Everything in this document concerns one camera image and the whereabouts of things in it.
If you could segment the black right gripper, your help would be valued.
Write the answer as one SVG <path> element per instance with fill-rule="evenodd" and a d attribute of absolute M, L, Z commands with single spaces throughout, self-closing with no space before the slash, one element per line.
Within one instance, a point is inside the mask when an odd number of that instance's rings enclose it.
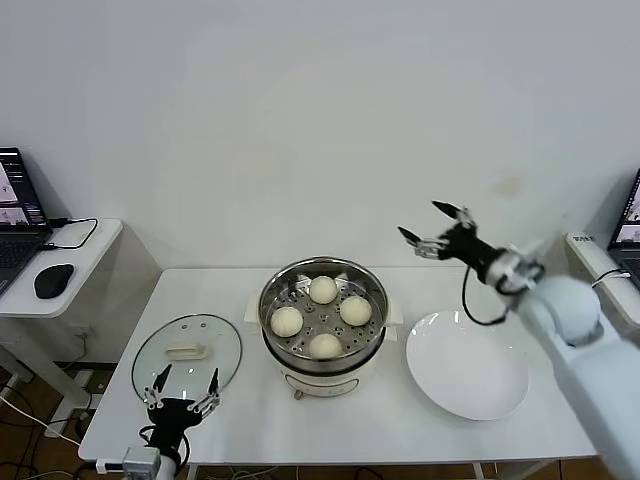
<path fill-rule="evenodd" d="M 501 256 L 501 249 L 494 248 L 477 236 L 477 227 L 466 207 L 432 201 L 432 205 L 447 217 L 455 220 L 452 228 L 438 238 L 421 238 L 414 232 L 398 226 L 405 242 L 421 258 L 439 260 L 457 259 L 473 269 L 479 279 L 485 279 L 491 265 Z"/>

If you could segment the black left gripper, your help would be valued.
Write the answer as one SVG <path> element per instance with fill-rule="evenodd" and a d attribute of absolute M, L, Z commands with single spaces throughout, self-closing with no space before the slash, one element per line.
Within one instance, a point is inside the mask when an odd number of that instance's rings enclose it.
<path fill-rule="evenodd" d="M 197 426 L 201 416 L 207 417 L 220 404 L 219 369 L 216 368 L 206 394 L 198 401 L 166 398 L 162 391 L 172 369 L 168 364 L 154 378 L 151 386 L 145 386 L 144 402 L 147 416 L 153 425 L 148 445 L 158 449 L 178 449 L 188 428 Z"/>

